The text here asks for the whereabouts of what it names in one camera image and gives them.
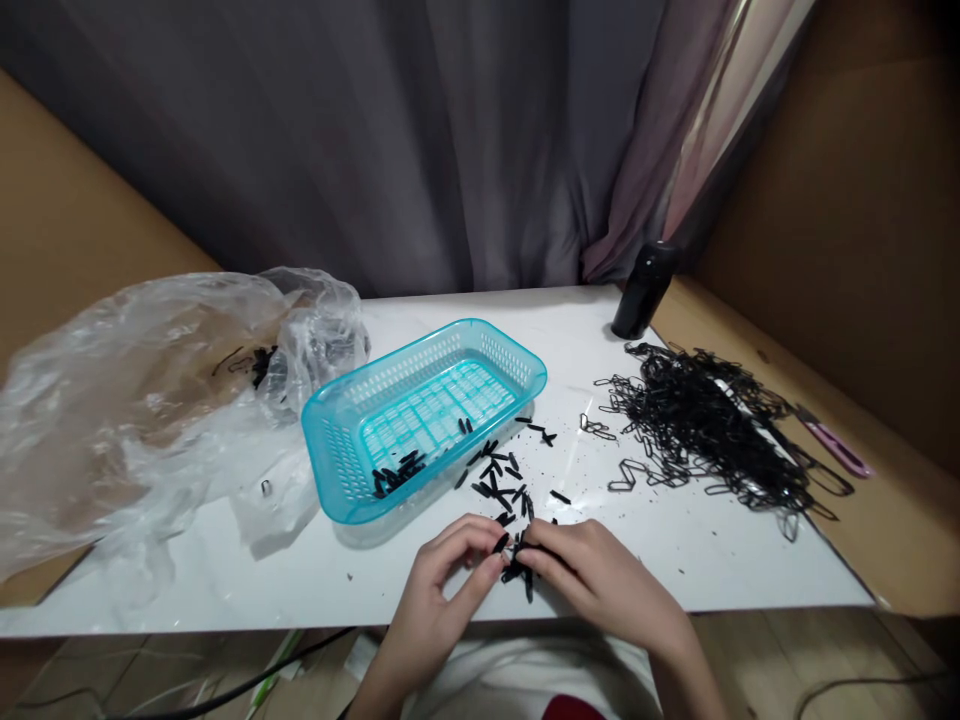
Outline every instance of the table surface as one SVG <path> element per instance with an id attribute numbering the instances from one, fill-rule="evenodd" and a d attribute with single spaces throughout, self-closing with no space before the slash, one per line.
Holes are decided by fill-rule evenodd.
<path id="1" fill-rule="evenodd" d="M 619 435 L 625 418 L 597 411 L 606 401 L 594 380 L 636 373 L 637 361 L 609 330 L 620 292 L 614 287 L 546 288 L 364 301 L 371 360 L 454 320 L 488 320 L 536 353 L 549 382 L 536 421 L 558 433 L 553 448 L 533 432 L 506 444 L 526 470 L 537 515 L 605 523 L 688 611 L 870 605 L 872 598 L 805 519 L 793 544 L 771 513 L 731 496 L 707 496 L 708 481 L 678 488 L 610 493 L 624 458 L 644 460 L 634 438 L 609 442 L 579 431 L 587 413 Z M 648 332 L 647 342 L 660 344 Z M 550 495 L 557 490 L 567 506 Z M 377 625 L 390 621 L 417 548 L 466 512 L 496 516 L 500 505 L 465 485 L 441 495 L 389 541 L 344 545 L 318 511 L 293 544 L 255 560 L 240 542 L 227 499 L 200 508 L 169 541 L 173 579 L 146 606 L 133 606 L 111 581 L 95 549 L 34 608 L 0 611 L 0 636 L 194 632 Z M 521 523 L 510 529 L 516 531 Z M 452 578 L 450 591 L 465 572 Z M 549 592 L 528 604 L 521 582 L 497 584 L 478 620 L 547 618 L 569 612 Z"/>

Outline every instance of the black cylinder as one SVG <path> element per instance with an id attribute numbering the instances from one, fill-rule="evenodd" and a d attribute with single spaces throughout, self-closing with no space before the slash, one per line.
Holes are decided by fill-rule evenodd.
<path id="1" fill-rule="evenodd" d="M 680 265 L 682 252 L 667 245 L 644 245 L 620 298 L 610 329 L 624 340 L 640 338 L 650 326 L 670 280 Z"/>

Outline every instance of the blue plastic basket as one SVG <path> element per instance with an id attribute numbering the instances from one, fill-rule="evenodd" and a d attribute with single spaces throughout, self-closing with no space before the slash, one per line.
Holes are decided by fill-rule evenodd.
<path id="1" fill-rule="evenodd" d="M 482 446 L 547 384 L 543 361 L 485 320 L 451 323 L 321 388 L 303 410 L 320 505 L 331 520 L 375 520 Z M 473 433 L 460 432 L 468 418 Z M 387 497 L 373 470 L 418 450 L 426 467 Z"/>

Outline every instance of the pink scissors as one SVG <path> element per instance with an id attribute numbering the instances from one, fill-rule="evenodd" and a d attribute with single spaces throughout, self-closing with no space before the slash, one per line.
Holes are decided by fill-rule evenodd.
<path id="1" fill-rule="evenodd" d="M 847 472 L 856 477 L 870 477 L 873 475 L 873 468 L 867 465 L 859 455 L 847 447 L 846 443 L 833 434 L 830 429 L 817 420 L 817 416 L 807 410 L 803 405 L 797 405 L 797 418 L 802 422 L 807 430 L 813 433 L 813 436 L 820 441 L 830 454 L 833 455 Z"/>

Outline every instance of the wooden floor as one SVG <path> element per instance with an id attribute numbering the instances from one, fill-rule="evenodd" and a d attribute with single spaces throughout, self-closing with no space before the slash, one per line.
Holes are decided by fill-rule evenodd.
<path id="1" fill-rule="evenodd" d="M 694 623 L 734 720 L 792 718 L 803 693 L 829 680 L 897 678 L 944 669 L 906 620 L 868 610 L 720 613 L 699 616 Z M 330 633 L 311 631 L 303 642 Z M 64 643 L 21 701 L 43 701 L 88 686 L 108 714 L 184 707 L 255 675 L 283 637 L 277 631 L 75 638 Z M 280 680 L 255 717 L 336 718 L 357 687 L 343 669 L 354 637 L 312 657 L 296 679 Z M 945 718 L 952 690 L 947 681 L 842 687 L 814 700 L 804 720 Z M 93 718 L 96 704 L 84 695 L 40 710 L 14 709 L 6 717 Z M 206 717 L 244 720 L 248 709 L 249 694 Z"/>

